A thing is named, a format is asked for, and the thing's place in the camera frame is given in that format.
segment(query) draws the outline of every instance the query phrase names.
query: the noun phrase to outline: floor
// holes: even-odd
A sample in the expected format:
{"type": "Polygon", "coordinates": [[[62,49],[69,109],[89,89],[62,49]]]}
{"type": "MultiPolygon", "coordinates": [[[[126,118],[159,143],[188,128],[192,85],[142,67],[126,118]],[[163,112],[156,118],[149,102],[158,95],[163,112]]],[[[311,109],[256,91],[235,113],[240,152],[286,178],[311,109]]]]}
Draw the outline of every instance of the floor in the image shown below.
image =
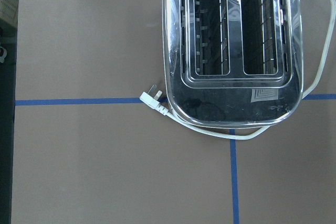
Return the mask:
{"type": "Polygon", "coordinates": [[[13,166],[13,133],[14,133],[14,91],[16,40],[3,43],[7,50],[4,63],[0,63],[0,223],[6,224],[10,220],[10,206],[12,201],[12,166],[13,166]]]}
{"type": "MultiPolygon", "coordinates": [[[[330,5],[301,2],[308,84],[330,5]]],[[[161,0],[20,0],[12,223],[335,223],[336,37],[298,111],[235,142],[139,102],[161,33],[161,0]]]]}

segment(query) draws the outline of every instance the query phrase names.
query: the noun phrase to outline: white power cord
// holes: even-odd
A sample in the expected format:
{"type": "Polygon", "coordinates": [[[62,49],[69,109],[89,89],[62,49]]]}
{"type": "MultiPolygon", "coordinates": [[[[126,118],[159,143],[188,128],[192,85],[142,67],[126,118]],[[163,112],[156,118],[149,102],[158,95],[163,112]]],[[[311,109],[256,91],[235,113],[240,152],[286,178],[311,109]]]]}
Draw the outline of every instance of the white power cord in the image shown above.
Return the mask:
{"type": "MultiPolygon", "coordinates": [[[[333,33],[334,25],[335,25],[335,19],[336,19],[336,0],[330,0],[330,3],[331,3],[330,22],[329,22],[327,37],[326,37],[325,43],[324,43],[324,48],[323,48],[323,53],[322,53],[320,65],[319,65],[316,77],[314,79],[314,82],[303,93],[302,98],[305,98],[307,95],[309,95],[316,88],[316,86],[320,82],[320,79],[321,79],[321,76],[322,76],[322,73],[323,73],[323,69],[324,69],[324,65],[326,64],[325,62],[327,60],[328,50],[329,50],[329,47],[330,47],[330,42],[331,42],[332,33],[333,33]]],[[[235,140],[249,140],[251,138],[254,138],[254,137],[260,135],[262,132],[264,132],[264,131],[266,131],[267,129],[270,128],[270,126],[264,126],[264,127],[261,127],[260,129],[258,129],[257,131],[255,131],[254,133],[249,134],[249,135],[245,135],[245,136],[224,134],[224,133],[218,133],[218,132],[205,130],[205,129],[199,128],[197,126],[193,126],[193,125],[183,121],[179,117],[175,116],[174,114],[170,113],[169,109],[167,109],[165,106],[161,105],[161,103],[158,101],[159,97],[162,94],[162,91],[159,90],[154,95],[155,91],[156,91],[156,86],[154,85],[148,93],[145,93],[145,92],[142,93],[142,95],[140,96],[140,100],[143,101],[146,105],[148,105],[152,109],[155,109],[158,112],[160,112],[161,114],[170,117],[175,122],[189,128],[193,131],[197,131],[197,132],[205,134],[205,135],[215,136],[215,137],[220,137],[220,138],[235,139],[235,140]]]]}

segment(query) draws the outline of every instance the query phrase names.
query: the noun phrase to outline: blue tape line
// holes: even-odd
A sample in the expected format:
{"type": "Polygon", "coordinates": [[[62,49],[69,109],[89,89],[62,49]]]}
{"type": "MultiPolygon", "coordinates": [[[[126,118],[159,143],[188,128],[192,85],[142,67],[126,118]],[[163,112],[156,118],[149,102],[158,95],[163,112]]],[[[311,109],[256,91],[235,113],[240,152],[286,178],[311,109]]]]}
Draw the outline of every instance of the blue tape line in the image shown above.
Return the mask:
{"type": "MultiPolygon", "coordinates": [[[[231,135],[235,135],[235,130],[230,130],[231,135]]],[[[230,140],[231,156],[231,184],[232,184],[232,205],[233,205],[233,223],[239,224],[239,199],[238,199],[238,175],[237,175],[237,152],[236,140],[230,140]]]]}
{"type": "Polygon", "coordinates": [[[304,100],[336,100],[336,94],[310,94],[304,100]]]}
{"type": "Polygon", "coordinates": [[[142,103],[139,98],[18,100],[16,106],[142,103]]]}
{"type": "MultiPolygon", "coordinates": [[[[336,100],[336,94],[310,94],[304,100],[336,100]]],[[[159,99],[167,103],[167,98],[159,99]]],[[[17,100],[16,106],[37,105],[78,105],[78,104],[129,104],[141,103],[139,98],[92,98],[92,99],[50,99],[50,100],[17,100]]]]}

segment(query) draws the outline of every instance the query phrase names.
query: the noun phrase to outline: cardboard surface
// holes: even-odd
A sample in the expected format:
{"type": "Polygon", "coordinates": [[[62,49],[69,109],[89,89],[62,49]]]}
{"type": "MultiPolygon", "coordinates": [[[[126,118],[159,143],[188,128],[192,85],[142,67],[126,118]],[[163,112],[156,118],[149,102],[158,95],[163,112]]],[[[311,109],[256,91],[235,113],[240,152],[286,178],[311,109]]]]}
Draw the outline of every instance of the cardboard surface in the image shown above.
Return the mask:
{"type": "MultiPolygon", "coordinates": [[[[330,10],[301,3],[309,83],[330,10]]],[[[20,0],[18,23],[16,100],[164,88],[161,0],[20,0]]],[[[336,94],[335,53],[315,94],[336,94]]],[[[140,103],[17,106],[12,223],[334,223],[335,103],[236,150],[140,103]]]]}

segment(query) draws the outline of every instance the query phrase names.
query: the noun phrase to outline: toaster label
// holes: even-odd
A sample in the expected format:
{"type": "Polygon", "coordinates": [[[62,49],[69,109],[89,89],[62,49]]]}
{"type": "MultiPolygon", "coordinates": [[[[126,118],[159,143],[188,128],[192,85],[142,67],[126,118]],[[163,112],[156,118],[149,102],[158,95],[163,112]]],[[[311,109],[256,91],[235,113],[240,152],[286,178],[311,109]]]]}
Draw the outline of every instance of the toaster label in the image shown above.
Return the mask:
{"type": "Polygon", "coordinates": [[[279,100],[278,89],[252,89],[251,103],[279,100]]]}

